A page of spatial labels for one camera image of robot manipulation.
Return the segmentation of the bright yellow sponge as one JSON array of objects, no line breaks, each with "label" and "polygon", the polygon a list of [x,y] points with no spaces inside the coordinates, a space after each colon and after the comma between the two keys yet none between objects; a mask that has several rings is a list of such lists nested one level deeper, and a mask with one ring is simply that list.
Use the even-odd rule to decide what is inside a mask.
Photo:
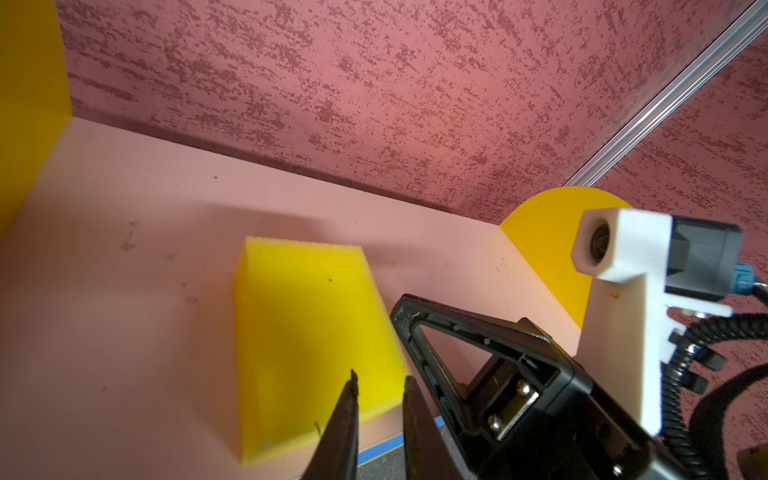
[{"label": "bright yellow sponge", "polygon": [[319,440],[352,376],[361,421],[401,404],[409,368],[361,247],[246,238],[234,312],[242,464]]}]

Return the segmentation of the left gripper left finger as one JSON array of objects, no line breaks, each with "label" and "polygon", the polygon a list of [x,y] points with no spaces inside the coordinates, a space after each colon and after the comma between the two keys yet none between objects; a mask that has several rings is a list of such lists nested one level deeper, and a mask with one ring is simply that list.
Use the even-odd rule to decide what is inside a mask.
[{"label": "left gripper left finger", "polygon": [[302,475],[303,480],[355,480],[358,467],[358,377],[350,371],[329,423]]}]

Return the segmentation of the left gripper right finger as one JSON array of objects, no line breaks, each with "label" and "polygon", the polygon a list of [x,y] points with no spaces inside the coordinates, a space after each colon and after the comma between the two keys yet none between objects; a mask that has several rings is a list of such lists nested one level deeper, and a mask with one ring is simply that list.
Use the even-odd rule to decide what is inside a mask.
[{"label": "left gripper right finger", "polygon": [[402,407],[406,478],[461,479],[413,376],[405,379]]}]

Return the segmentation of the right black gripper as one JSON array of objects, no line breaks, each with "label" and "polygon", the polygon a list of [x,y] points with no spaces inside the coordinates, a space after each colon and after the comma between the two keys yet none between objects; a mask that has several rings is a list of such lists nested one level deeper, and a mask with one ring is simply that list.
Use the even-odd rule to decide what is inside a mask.
[{"label": "right black gripper", "polygon": [[480,479],[683,479],[542,329],[406,294],[392,325]]}]

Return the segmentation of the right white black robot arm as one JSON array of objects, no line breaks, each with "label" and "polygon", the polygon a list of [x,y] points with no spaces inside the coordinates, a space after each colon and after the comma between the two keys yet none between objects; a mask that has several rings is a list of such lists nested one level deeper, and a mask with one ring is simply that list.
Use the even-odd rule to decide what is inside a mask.
[{"label": "right white black robot arm", "polygon": [[480,479],[724,479],[731,403],[767,376],[715,390],[690,367],[719,343],[765,340],[763,314],[714,317],[673,336],[661,371],[662,431],[645,432],[549,335],[413,295],[391,321],[468,469]]}]

